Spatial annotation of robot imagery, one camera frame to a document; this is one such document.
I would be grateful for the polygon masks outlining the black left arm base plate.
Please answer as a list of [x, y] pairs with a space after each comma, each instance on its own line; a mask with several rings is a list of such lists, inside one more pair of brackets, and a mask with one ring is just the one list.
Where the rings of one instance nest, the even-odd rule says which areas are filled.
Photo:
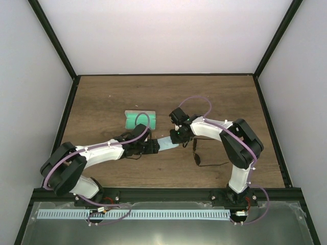
[[78, 200], [82, 200], [84, 202], [86, 202], [87, 204], [90, 204], [92, 206], [97, 206], [97, 207], [121, 207], [121, 204], [117, 204], [117, 203], [106, 203], [105, 199], [104, 199], [104, 192], [103, 191], [99, 191], [98, 193], [96, 193], [96, 195], [91, 198], [88, 199], [83, 195], [80, 194], [76, 194], [76, 197], [78, 198]]

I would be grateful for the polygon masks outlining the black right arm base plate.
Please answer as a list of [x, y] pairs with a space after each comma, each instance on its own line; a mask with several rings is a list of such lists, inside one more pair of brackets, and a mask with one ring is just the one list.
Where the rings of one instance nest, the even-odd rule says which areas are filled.
[[254, 191], [249, 187], [242, 193], [236, 193], [230, 188], [212, 189], [209, 193], [213, 206], [222, 206], [224, 208], [245, 208], [257, 206], [257, 200], [253, 199]]

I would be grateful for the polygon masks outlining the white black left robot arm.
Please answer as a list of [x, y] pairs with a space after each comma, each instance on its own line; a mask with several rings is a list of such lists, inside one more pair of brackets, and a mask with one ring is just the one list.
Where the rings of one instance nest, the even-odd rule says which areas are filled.
[[143, 136], [137, 140], [116, 137], [104, 143], [89, 146], [62, 144], [41, 167], [43, 188], [57, 196], [67, 193], [81, 195], [93, 206], [104, 201], [101, 185], [93, 178], [82, 175], [86, 168], [106, 161], [117, 161], [133, 155], [157, 154], [161, 150], [158, 139]]

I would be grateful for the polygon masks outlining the light blue cleaning cloth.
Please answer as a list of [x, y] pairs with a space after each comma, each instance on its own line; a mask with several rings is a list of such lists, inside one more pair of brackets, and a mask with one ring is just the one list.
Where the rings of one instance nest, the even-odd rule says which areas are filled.
[[157, 140], [159, 144], [159, 152], [164, 150], [173, 149], [179, 146], [178, 143], [173, 143], [170, 136], [163, 137]]

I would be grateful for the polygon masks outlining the grey glasses case green lining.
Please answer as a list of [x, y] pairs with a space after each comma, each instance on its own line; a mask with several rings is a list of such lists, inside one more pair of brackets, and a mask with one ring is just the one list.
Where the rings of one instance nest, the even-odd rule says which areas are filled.
[[[147, 116], [144, 114], [139, 115], [141, 112], [146, 113], [150, 120], [148, 120]], [[125, 117], [126, 117], [125, 128], [128, 130], [134, 129], [135, 126], [138, 124], [143, 124], [146, 126], [148, 123], [150, 123], [149, 128], [151, 130], [156, 129], [156, 112], [155, 111], [125, 110]]]

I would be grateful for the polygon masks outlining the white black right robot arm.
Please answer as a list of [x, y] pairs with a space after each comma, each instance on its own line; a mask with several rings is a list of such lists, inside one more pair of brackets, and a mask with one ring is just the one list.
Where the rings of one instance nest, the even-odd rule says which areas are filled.
[[222, 142], [230, 163], [231, 177], [226, 186], [228, 202], [234, 206], [244, 200], [250, 186], [250, 173], [264, 150], [263, 143], [249, 124], [239, 118], [234, 122], [217, 121], [193, 115], [169, 115], [175, 129], [170, 131], [174, 144], [186, 144], [196, 136]]

